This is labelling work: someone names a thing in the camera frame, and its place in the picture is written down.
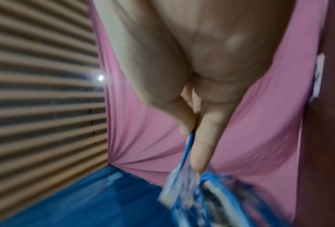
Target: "blue cord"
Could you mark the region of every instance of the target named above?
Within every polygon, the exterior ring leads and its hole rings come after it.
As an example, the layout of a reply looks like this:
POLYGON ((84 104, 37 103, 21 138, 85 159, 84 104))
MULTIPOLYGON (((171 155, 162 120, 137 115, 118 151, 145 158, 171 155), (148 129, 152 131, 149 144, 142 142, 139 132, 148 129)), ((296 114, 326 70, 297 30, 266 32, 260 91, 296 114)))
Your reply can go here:
POLYGON ((187 145, 186 145, 186 148, 185 148, 185 152, 184 152, 184 155, 183 155, 182 160, 181 160, 181 165, 180 165, 181 169, 185 165, 187 157, 189 156, 191 148, 192 148, 192 146, 194 144, 194 140, 195 140, 195 132, 193 131, 193 132, 190 133, 190 138, 189 138, 189 141, 187 142, 187 145))

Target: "blue surface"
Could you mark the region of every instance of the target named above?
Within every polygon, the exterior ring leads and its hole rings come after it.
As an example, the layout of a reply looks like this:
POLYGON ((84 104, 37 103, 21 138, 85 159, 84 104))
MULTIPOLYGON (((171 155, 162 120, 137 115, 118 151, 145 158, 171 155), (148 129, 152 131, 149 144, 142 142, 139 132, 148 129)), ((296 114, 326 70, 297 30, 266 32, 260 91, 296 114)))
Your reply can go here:
POLYGON ((32 205, 0 227, 172 227, 161 188, 108 166, 32 205))

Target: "finger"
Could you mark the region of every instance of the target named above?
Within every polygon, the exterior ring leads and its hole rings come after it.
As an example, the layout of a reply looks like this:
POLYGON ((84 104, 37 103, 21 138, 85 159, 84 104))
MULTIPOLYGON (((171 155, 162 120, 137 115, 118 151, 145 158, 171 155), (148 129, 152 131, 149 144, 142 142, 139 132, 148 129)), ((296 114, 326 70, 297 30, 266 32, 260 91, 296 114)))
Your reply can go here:
POLYGON ((197 116, 181 96, 171 101, 150 103, 150 105, 173 118, 180 125, 183 136, 188 136, 197 125, 197 116))
POLYGON ((216 103, 202 100, 201 120, 190 157, 193 170, 199 173, 205 171, 239 102, 216 103))

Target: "hand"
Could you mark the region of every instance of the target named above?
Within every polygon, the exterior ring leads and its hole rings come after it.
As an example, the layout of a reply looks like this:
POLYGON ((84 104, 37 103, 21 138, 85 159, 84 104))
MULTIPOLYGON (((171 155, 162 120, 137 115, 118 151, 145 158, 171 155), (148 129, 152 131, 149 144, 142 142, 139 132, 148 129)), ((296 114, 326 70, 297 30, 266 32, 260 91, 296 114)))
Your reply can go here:
POLYGON ((248 88, 271 66, 293 0, 95 0, 138 97, 196 128, 191 167, 205 171, 248 88))

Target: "pink cloth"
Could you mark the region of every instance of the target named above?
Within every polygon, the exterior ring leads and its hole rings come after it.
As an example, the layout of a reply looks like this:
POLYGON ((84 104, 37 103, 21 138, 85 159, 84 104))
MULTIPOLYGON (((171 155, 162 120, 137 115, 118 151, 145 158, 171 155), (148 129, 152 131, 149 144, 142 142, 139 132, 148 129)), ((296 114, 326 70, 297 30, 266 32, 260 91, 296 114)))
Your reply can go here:
MULTIPOLYGON (((302 111, 310 91, 328 0, 298 0, 266 75, 247 92, 212 159, 218 174, 256 184, 295 213, 302 111)), ((179 164, 186 138, 164 114, 134 94, 115 58, 103 24, 90 4, 107 76, 109 163, 163 185, 179 164)))

